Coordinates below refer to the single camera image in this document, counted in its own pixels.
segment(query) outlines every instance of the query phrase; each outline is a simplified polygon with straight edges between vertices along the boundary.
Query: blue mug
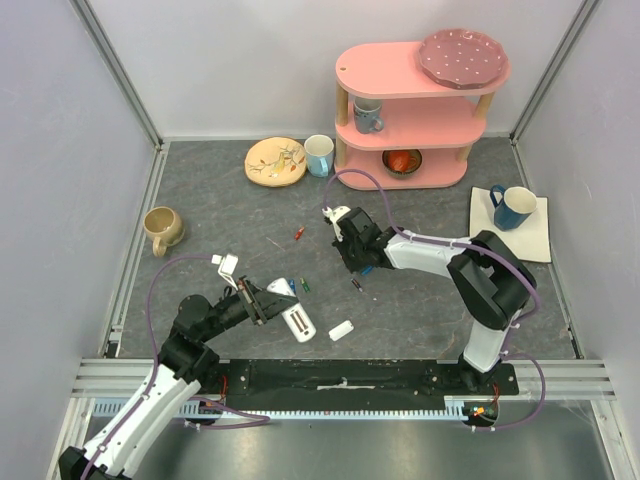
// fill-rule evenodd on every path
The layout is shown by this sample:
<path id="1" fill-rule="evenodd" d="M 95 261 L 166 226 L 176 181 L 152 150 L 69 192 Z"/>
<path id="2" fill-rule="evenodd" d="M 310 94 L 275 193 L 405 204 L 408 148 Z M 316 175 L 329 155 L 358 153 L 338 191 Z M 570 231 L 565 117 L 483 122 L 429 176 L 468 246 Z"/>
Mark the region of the blue mug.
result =
<path id="1" fill-rule="evenodd" d="M 326 135 L 312 135 L 304 142 L 307 170 L 314 177 L 328 177 L 333 167 L 333 140 Z"/>
<path id="2" fill-rule="evenodd" d="M 496 198 L 496 193 L 500 194 L 500 201 Z M 505 189 L 502 185 L 494 185 L 489 190 L 489 196 L 495 208 L 493 223 L 500 230 L 519 227 L 538 206 L 535 194 L 524 187 Z"/>
<path id="3" fill-rule="evenodd" d="M 382 100 L 356 97 L 353 101 L 353 118 L 356 130 L 360 133 L 379 132 L 384 128 L 384 120 L 380 118 Z"/>

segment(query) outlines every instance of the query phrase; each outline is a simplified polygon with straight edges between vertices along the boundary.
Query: mug handle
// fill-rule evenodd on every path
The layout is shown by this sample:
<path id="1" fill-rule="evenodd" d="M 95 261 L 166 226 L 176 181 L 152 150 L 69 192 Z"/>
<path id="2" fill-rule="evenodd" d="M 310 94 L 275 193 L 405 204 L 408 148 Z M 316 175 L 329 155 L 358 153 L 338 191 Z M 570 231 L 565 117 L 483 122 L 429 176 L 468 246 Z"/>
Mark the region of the mug handle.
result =
<path id="1" fill-rule="evenodd" d="M 322 167 L 322 176 L 326 177 L 329 175 L 329 162 L 327 162 L 327 157 L 320 157 L 320 166 Z"/>
<path id="2" fill-rule="evenodd" d="M 500 202 L 496 199 L 496 192 L 500 194 L 502 198 L 504 198 L 505 188 L 502 185 L 494 185 L 489 189 L 489 196 L 491 197 L 491 203 L 493 203 L 493 208 L 498 208 Z"/>
<path id="3" fill-rule="evenodd" d="M 167 246 L 160 237 L 155 237 L 153 239 L 153 254 L 156 257 L 164 257 L 165 253 L 167 253 Z"/>
<path id="4" fill-rule="evenodd" d="M 376 117 L 373 122 L 373 125 L 371 125 L 371 128 L 369 129 L 370 132 L 379 132 L 384 128 L 384 120 L 380 117 Z"/>

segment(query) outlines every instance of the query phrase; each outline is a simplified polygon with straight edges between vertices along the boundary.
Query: white napkin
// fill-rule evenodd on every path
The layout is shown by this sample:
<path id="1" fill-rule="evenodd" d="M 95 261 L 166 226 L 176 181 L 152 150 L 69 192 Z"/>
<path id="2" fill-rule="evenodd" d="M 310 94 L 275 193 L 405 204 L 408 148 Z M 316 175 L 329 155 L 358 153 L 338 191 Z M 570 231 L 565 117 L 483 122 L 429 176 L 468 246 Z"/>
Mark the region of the white napkin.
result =
<path id="1" fill-rule="evenodd" d="M 489 190 L 471 189 L 471 213 L 469 215 L 469 236 L 474 237 L 482 230 L 495 232 L 520 260 L 551 263 L 549 247 L 549 215 L 546 197 L 537 197 L 536 211 L 522 225 L 503 232 L 493 224 L 493 204 Z"/>

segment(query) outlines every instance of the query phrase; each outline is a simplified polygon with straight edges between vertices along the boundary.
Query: beige mug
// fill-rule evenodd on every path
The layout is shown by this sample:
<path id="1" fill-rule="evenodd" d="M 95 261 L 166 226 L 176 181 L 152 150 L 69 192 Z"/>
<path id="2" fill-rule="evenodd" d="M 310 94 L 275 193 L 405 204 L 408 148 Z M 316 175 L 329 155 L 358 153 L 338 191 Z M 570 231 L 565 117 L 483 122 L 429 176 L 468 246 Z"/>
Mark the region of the beige mug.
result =
<path id="1" fill-rule="evenodd" d="M 144 231 L 153 242 L 153 254 L 162 257 L 167 247 L 180 243 L 184 237 L 182 218 L 169 207 L 156 207 L 144 216 Z"/>

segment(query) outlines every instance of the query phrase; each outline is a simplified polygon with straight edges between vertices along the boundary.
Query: decorative plate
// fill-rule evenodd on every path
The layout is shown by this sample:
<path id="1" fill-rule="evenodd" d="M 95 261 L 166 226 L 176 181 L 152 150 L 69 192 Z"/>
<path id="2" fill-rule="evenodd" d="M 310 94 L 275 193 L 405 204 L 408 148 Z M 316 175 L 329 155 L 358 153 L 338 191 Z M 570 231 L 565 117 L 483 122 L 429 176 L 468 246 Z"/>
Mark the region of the decorative plate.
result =
<path id="1" fill-rule="evenodd" d="M 307 170 L 304 147 L 291 138 L 271 137 L 256 143 L 244 160 L 244 172 L 254 183 L 284 187 Z"/>
<path id="2" fill-rule="evenodd" d="M 502 45 L 488 35 L 462 28 L 440 30 L 418 49 L 422 71 L 449 88 L 482 88 L 498 78 L 507 65 Z"/>

